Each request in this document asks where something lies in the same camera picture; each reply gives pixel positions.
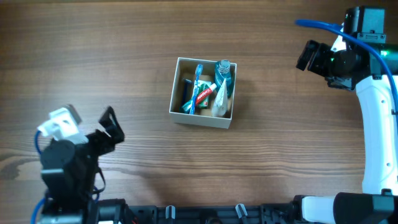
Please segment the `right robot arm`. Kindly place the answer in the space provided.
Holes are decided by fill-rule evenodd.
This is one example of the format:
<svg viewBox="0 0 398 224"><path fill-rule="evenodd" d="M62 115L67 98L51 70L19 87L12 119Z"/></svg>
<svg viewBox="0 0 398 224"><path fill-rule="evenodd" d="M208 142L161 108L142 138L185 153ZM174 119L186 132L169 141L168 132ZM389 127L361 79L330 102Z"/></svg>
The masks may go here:
<svg viewBox="0 0 398 224"><path fill-rule="evenodd" d="M359 6L342 24L298 19L302 27L336 34L333 45L309 40L297 68L322 76L330 88L354 91L363 117L365 168L359 194L299 195L291 222L397 222L397 46L386 42L385 11Z"/></svg>

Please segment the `blue mouthwash bottle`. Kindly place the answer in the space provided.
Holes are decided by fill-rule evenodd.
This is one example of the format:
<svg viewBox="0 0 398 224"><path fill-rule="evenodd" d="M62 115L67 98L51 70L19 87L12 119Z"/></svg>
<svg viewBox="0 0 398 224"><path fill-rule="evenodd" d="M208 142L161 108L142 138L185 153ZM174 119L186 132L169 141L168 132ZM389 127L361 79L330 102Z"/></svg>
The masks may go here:
<svg viewBox="0 0 398 224"><path fill-rule="evenodd" d="M218 91L223 84L226 82L226 90L228 98L232 95L233 90L233 79L231 75L231 63L229 60L220 60L215 63L215 80L216 90Z"/></svg>

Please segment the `green white soap box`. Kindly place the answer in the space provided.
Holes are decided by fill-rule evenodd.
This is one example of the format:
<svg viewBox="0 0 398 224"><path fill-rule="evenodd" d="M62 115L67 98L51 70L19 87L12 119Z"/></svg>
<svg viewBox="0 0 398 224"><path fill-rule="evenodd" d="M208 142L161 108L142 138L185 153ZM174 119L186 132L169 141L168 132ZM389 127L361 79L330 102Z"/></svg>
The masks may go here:
<svg viewBox="0 0 398 224"><path fill-rule="evenodd" d="M210 81L204 81L204 80L199 80L198 81L198 86L199 86L199 90L198 90L198 94L197 96L199 96L199 94L206 90L207 88L209 88L211 86L212 82ZM201 101L200 103L197 104L197 108L200 109L206 109L208 107L208 101L209 101L209 96L207 96L206 98L204 98L203 101Z"/></svg>

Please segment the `blue white toothbrush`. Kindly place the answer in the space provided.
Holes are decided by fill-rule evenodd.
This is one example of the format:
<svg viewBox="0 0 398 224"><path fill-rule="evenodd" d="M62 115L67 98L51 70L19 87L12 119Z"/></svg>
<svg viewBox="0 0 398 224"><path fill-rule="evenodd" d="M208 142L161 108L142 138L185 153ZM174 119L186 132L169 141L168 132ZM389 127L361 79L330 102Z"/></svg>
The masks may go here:
<svg viewBox="0 0 398 224"><path fill-rule="evenodd" d="M190 108L190 114L195 114L195 105L196 105L196 99L197 99L197 94L198 94L198 80L200 75L202 74L203 71L203 65L198 64L195 70L195 82L193 86L193 94L192 94L192 102L191 102L191 108Z"/></svg>

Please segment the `white patterned lotion tube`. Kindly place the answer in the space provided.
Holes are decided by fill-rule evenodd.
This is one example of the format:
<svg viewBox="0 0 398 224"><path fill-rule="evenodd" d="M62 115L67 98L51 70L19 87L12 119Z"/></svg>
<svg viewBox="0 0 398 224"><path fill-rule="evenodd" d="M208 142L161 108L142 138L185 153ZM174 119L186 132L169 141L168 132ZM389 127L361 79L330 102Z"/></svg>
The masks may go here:
<svg viewBox="0 0 398 224"><path fill-rule="evenodd" d="M228 91L226 80L223 80L214 99L211 114L213 117L223 117L228 109Z"/></svg>

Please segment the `red green toothpaste tube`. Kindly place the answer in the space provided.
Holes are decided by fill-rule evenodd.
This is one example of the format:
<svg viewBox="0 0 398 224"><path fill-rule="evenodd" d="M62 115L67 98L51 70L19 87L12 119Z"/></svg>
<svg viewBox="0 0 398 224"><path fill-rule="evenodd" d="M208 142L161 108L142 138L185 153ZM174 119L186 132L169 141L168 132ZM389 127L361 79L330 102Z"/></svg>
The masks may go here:
<svg viewBox="0 0 398 224"><path fill-rule="evenodd" d="M197 108L197 104L200 103L201 101L203 101L204 98L206 98L207 96L210 97L210 95L214 92L215 89L216 89L216 84L213 83L213 84L211 84L211 86L209 88L207 88L206 90L202 91L199 94L199 96L197 96L195 108ZM190 113L191 102L192 102L192 100L189 100L189 101L187 101L184 104L184 110L185 110L184 113L186 113L186 114Z"/></svg>

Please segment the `blue disposable razor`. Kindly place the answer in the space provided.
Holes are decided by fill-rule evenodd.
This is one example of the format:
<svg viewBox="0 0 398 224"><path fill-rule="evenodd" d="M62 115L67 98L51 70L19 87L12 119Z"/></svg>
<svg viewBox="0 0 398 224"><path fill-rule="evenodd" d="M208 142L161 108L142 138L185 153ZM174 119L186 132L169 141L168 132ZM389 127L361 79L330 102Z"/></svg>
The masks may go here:
<svg viewBox="0 0 398 224"><path fill-rule="evenodd" d="M190 87L193 84L193 82L187 78L182 78L182 81L184 83L184 87L183 87L182 105L180 111L184 113L185 112L184 104L187 102L188 87Z"/></svg>

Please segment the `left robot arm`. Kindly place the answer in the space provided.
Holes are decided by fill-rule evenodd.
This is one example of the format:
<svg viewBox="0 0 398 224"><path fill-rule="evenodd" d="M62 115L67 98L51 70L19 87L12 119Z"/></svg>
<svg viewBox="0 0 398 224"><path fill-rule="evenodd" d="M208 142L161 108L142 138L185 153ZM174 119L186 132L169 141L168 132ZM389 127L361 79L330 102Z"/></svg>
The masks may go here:
<svg viewBox="0 0 398 224"><path fill-rule="evenodd" d="M122 200L100 201L104 188L96 188L95 178L103 175L100 156L114 151L124 141L116 114L107 107L99 119L103 130L84 134L80 115L72 105L49 113L38 126L50 144L40 154L41 178L47 186L32 223L122 223L125 203Z"/></svg>

